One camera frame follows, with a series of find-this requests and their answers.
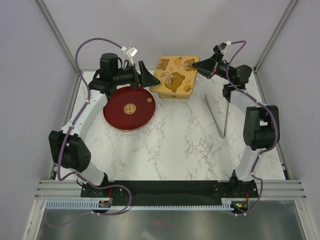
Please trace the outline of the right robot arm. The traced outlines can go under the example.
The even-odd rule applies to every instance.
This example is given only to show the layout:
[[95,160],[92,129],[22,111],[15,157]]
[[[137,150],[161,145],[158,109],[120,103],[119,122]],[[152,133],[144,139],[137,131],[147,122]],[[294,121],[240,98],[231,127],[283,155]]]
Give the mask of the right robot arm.
[[280,139],[279,109],[275,105],[264,105],[246,90],[252,69],[247,65],[232,67],[228,62],[208,58],[192,64],[198,73],[210,79],[217,75],[229,81],[222,89],[228,104],[236,106],[244,113],[243,141],[246,145],[239,165],[231,177],[235,179],[228,185],[233,197],[241,197],[247,191],[243,181],[256,180],[254,169],[261,154],[275,147]]

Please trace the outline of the silver tin lid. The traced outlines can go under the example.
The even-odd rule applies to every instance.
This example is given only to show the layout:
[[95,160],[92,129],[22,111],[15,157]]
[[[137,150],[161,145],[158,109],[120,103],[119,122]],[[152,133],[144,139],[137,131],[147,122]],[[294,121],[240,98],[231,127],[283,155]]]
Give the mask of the silver tin lid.
[[159,58],[154,70],[154,77],[159,85],[149,90],[153,93],[173,93],[177,95],[192,94],[198,71],[192,67],[200,61],[196,55],[172,55]]

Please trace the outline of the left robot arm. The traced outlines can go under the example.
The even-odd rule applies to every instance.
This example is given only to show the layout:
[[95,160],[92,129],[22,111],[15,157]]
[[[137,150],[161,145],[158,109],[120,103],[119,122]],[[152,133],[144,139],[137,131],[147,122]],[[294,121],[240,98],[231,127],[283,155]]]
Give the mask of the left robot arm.
[[57,167],[71,170],[72,174],[92,185],[92,192],[105,197],[110,190],[107,175],[91,162],[91,152],[85,138],[97,115],[107,105],[118,86],[130,85],[134,88],[159,85],[161,82],[138,62],[126,68],[118,66],[118,55],[104,53],[100,57],[100,68],[90,83],[86,85],[88,94],[70,120],[59,131],[51,131],[48,140],[53,162]]

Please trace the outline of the silver metal tongs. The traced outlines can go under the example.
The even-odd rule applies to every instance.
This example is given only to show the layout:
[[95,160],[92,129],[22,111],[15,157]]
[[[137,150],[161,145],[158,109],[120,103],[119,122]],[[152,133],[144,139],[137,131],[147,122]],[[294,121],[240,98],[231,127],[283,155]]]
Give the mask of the silver metal tongs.
[[219,138],[222,140],[225,138],[227,131],[229,102],[224,100],[220,102],[217,98],[208,94],[204,95],[204,100]]

